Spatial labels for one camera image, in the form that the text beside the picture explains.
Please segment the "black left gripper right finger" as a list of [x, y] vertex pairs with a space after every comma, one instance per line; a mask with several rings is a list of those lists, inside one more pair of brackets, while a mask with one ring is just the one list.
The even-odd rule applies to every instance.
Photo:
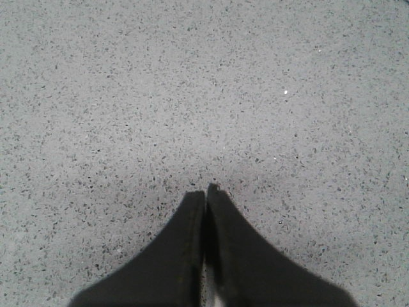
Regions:
[[356, 306], [347, 291], [275, 249], [217, 185], [208, 186], [206, 202], [206, 261], [225, 306]]

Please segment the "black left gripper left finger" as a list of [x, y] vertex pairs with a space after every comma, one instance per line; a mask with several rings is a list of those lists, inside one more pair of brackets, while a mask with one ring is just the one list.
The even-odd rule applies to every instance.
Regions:
[[199, 306], [204, 218], [204, 192], [187, 193], [143, 251], [78, 293], [70, 306]]

